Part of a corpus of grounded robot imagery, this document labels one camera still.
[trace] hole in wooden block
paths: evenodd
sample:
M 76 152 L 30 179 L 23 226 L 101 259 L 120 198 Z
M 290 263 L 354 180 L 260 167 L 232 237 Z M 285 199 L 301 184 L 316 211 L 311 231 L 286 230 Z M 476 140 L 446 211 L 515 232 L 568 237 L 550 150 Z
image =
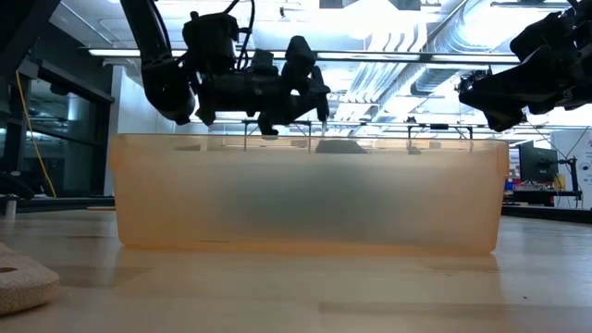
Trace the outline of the hole in wooden block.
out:
M 14 272 L 17 269 L 14 267 L 0 267 L 0 274 Z

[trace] window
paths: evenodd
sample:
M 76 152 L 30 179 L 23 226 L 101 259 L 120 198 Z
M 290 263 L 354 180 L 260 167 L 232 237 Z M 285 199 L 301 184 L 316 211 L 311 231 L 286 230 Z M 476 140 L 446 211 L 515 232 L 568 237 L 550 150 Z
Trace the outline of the window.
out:
M 0 121 L 0 161 L 2 161 L 2 157 L 4 157 L 4 147 L 6 144 L 6 124 L 3 124 Z
M 33 127 L 43 126 L 79 140 L 97 139 L 96 105 L 60 86 L 33 80 L 29 109 Z
M 43 165 L 58 197 L 89 196 L 93 172 L 93 148 L 89 145 L 33 132 Z M 27 133 L 22 177 L 37 191 L 51 196 L 31 133 Z
M 0 78 L 0 117 L 1 114 L 8 115 L 10 113 L 8 101 L 10 101 L 10 85 Z

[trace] orange plastic container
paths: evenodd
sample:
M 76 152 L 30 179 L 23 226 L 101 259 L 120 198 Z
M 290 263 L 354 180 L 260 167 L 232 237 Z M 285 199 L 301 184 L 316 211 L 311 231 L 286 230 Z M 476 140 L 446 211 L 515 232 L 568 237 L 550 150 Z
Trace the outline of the orange plastic container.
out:
M 508 145 L 497 141 L 124 134 L 119 239 L 143 248 L 490 253 Z

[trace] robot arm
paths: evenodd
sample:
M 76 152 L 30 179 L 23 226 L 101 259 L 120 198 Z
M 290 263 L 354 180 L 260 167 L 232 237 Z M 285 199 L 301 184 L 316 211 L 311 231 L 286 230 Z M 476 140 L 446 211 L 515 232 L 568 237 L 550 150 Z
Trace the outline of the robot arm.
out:
M 148 101 L 179 125 L 189 122 L 195 94 L 199 100 L 197 116 L 208 126 L 216 119 L 216 111 L 246 111 L 250 117 L 260 112 L 258 124 L 264 135 L 278 134 L 273 125 L 288 125 L 312 109 L 316 109 L 320 121 L 327 121 L 330 90 L 303 37 L 290 40 L 281 75 L 273 66 L 273 55 L 262 50 L 255 51 L 249 67 L 247 61 L 242 67 L 242 58 L 248 57 L 246 45 L 235 66 L 234 43 L 239 33 L 249 36 L 253 28 L 239 29 L 237 20 L 228 13 L 238 1 L 222 13 L 200 16 L 191 12 L 191 20 L 183 28 L 187 53 L 175 59 L 154 0 L 121 0 L 141 52 Z M 292 96 L 292 90 L 299 96 Z
M 592 0 L 570 3 L 572 8 L 549 14 L 512 40 L 520 65 L 462 78 L 459 100 L 483 111 L 491 129 L 523 122 L 526 106 L 539 115 L 592 102 Z

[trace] wooden table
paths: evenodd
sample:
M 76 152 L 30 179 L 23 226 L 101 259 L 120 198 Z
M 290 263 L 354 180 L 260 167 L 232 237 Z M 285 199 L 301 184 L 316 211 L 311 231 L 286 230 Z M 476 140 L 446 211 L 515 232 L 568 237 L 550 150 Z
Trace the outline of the wooden table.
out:
M 592 332 L 592 228 L 503 218 L 485 257 L 146 252 L 112 212 L 18 216 L 0 241 L 55 270 L 0 332 Z

